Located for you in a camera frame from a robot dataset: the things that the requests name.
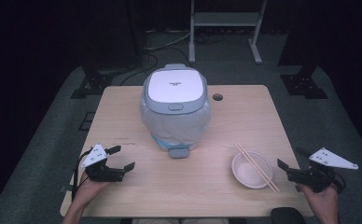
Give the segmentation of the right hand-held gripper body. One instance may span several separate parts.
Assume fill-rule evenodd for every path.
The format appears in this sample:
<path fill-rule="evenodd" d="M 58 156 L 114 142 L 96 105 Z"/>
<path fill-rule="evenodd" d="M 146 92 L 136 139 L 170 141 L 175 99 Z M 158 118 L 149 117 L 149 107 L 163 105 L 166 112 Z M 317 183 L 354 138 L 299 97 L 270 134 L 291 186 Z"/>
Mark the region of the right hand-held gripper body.
<path fill-rule="evenodd" d="M 289 167 L 285 173 L 290 182 L 309 186 L 313 192 L 321 192 L 330 185 L 334 185 L 337 192 L 342 193 L 346 186 L 345 180 L 335 172 L 335 168 L 358 169 L 356 163 L 346 160 L 325 147 L 311 153 L 307 159 L 309 160 L 307 169 L 300 170 Z"/>

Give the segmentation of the pale pink round bowl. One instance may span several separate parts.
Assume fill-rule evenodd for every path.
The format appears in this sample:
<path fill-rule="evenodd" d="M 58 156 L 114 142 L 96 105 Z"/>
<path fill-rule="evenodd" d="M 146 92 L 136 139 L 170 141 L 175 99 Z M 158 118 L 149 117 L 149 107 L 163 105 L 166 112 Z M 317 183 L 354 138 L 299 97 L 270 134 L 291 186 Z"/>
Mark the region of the pale pink round bowl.
<path fill-rule="evenodd" d="M 255 160 L 268 177 L 272 179 L 273 170 L 268 160 L 263 155 L 254 151 L 248 151 L 248 154 Z M 235 178 L 244 186 L 250 189 L 263 189 L 267 186 L 266 182 L 242 153 L 238 153 L 233 158 L 231 168 Z"/>

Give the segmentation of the person's right hand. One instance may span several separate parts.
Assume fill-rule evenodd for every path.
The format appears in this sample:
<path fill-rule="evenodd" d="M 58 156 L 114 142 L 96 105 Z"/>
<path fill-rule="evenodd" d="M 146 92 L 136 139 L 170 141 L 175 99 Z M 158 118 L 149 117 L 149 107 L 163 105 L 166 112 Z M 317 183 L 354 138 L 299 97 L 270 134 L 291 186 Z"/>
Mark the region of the person's right hand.
<path fill-rule="evenodd" d="M 306 197 L 308 204 L 316 214 L 338 212 L 338 192 L 334 185 L 330 185 L 321 192 L 313 192 L 313 190 L 306 185 L 299 184 L 299 187 Z"/>

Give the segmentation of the black stand base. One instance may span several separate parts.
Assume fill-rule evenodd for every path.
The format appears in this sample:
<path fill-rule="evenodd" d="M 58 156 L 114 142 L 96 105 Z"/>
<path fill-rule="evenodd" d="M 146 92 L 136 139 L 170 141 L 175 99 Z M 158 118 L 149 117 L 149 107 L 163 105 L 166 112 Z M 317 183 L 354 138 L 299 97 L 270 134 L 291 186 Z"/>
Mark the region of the black stand base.
<path fill-rule="evenodd" d="M 304 96 L 306 99 L 327 99 L 325 92 L 313 80 L 315 65 L 303 65 L 297 74 L 281 75 L 289 95 Z"/>
<path fill-rule="evenodd" d="M 104 89 L 111 85 L 113 76 L 99 72 L 94 66 L 81 66 L 84 78 L 75 89 L 71 99 L 84 99 L 88 95 L 102 95 Z"/>

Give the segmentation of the white metal stand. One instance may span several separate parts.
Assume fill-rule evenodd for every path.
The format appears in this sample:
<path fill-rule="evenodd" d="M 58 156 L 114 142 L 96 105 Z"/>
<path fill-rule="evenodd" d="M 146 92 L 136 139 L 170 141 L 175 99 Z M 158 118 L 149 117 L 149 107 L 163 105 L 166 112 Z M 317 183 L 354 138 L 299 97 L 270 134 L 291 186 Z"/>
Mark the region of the white metal stand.
<path fill-rule="evenodd" d="M 248 44 L 255 63 L 262 64 L 263 61 L 258 51 L 257 41 L 267 3 L 268 0 L 261 0 L 257 12 L 196 12 L 195 0 L 190 0 L 188 61 L 190 63 L 196 61 L 194 38 L 197 27 L 253 27 L 254 33 L 248 39 Z"/>

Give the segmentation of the wooden chopstick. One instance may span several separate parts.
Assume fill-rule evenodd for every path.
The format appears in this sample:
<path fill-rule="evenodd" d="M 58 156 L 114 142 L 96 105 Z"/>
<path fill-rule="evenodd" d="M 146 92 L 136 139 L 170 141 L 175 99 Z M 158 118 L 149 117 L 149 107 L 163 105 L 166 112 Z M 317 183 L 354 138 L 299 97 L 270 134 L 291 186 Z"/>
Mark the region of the wooden chopstick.
<path fill-rule="evenodd" d="M 250 189 L 269 187 L 272 191 L 279 192 L 272 182 L 273 170 L 267 159 L 257 152 L 247 151 L 239 143 L 235 146 L 239 150 L 231 163 L 235 178 Z"/>
<path fill-rule="evenodd" d="M 280 192 L 280 190 L 277 188 L 277 186 L 272 182 L 272 180 L 268 177 L 268 175 L 260 168 L 260 166 L 255 162 L 255 160 L 248 154 L 248 152 L 242 147 L 242 145 L 240 143 L 235 143 L 235 146 L 244 155 L 244 157 L 250 162 L 250 164 L 254 167 L 254 169 L 257 171 L 257 173 L 266 182 L 267 186 L 270 187 L 273 192 Z"/>

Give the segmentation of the person's left hand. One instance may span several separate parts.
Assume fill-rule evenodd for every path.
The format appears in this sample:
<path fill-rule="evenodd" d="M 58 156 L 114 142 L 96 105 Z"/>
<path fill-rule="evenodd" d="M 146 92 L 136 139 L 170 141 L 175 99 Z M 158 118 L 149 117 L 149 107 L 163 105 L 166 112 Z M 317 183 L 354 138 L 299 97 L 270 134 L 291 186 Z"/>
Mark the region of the person's left hand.
<path fill-rule="evenodd" d="M 109 187 L 111 182 L 96 182 L 92 181 L 86 173 L 83 173 L 77 193 L 73 200 L 74 203 L 87 204 L 92 201 L 103 189 Z"/>

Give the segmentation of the dark floor outlet box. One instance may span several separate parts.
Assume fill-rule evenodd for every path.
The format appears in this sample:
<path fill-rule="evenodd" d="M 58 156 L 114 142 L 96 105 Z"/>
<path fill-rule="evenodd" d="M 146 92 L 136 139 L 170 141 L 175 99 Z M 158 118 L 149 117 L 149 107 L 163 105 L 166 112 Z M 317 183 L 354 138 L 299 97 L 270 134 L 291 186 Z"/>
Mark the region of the dark floor outlet box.
<path fill-rule="evenodd" d="M 87 112 L 85 114 L 84 119 L 81 121 L 78 129 L 80 131 L 88 131 L 91 128 L 92 122 L 94 120 L 95 113 L 94 112 Z"/>

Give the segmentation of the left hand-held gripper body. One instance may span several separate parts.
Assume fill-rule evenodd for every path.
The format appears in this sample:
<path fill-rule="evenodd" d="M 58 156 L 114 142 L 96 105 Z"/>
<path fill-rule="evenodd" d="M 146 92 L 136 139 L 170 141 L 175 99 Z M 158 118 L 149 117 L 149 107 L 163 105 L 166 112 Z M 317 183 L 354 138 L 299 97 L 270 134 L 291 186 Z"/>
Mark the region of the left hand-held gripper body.
<path fill-rule="evenodd" d="M 88 151 L 88 157 L 82 162 L 81 167 L 92 181 L 96 182 L 121 182 L 125 175 L 123 168 L 110 168 L 106 165 L 109 155 L 101 144 L 96 144 Z"/>

